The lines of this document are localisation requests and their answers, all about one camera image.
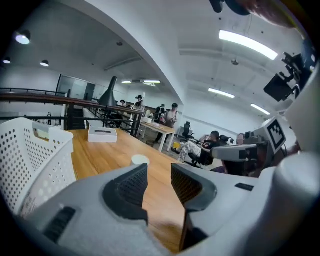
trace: perforated basket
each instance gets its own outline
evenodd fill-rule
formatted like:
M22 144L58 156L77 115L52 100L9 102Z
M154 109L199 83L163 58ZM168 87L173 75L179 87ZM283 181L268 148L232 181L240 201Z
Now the perforated basket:
M73 137L26 118L0 125L0 186L14 214L26 216L76 181Z

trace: white box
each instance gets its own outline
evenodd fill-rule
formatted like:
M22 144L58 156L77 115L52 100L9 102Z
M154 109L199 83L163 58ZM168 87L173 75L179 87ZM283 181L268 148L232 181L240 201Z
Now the white box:
M90 127L88 132L88 142L116 143L118 135L115 129Z
M151 119L151 118L148 118L148 117L142 117L142 122L145 122L145 123L147 123L147 124L151 124L152 119Z

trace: floor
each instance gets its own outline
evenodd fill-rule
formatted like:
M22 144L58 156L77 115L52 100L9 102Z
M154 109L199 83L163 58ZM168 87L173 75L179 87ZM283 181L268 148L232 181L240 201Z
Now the floor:
M157 137L158 133L151 130L151 129L147 129L145 131L145 135L144 135L144 138L142 138L140 135L138 135L137 139L139 139L140 141L144 142L144 143L147 143L147 141L155 141L156 137ZM160 147L160 142L161 140L159 141L159 143L155 143L153 148L158 150L159 147ZM178 159L179 155L174 153L173 151L169 150L167 151L167 147L168 147L168 143L170 142L170 137L167 139L167 143L165 143L163 145L163 149L162 149L162 153L173 158L173 159ZM176 138L174 137L173 139L173 142L181 142L181 138ZM185 161L187 162L191 162L191 158L190 157L186 157ZM205 166L204 169L206 170L211 170L211 169L214 169L216 167L219 167L219 166L222 166L222 162L221 160L219 159L214 159L213 160L213 164L212 165L209 165L209 166Z

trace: chair backrest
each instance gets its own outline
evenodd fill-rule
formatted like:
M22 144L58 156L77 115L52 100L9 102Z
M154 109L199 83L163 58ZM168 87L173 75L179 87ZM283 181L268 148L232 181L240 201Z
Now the chair backrest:
M214 158L211 156L211 154L201 149L201 155L199 157L198 163L204 166L210 166L213 164L213 162Z
M184 124L184 131L182 133L182 136L184 137L187 137L189 135L189 132L190 132L190 123L188 124L189 122L186 122Z

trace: round ceiling light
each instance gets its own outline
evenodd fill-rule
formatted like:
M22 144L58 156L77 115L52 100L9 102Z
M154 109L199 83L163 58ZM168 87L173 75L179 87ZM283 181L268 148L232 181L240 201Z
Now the round ceiling light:
M3 63L5 63L5 64L10 64L10 63L11 63L10 57L6 57L6 58L3 60Z
M49 67L49 61L47 61L46 59L41 61L40 63L41 66L44 66L44 67Z
M25 30L21 33L17 33L15 40L22 44L22 45L28 45L30 43L31 34L29 30Z

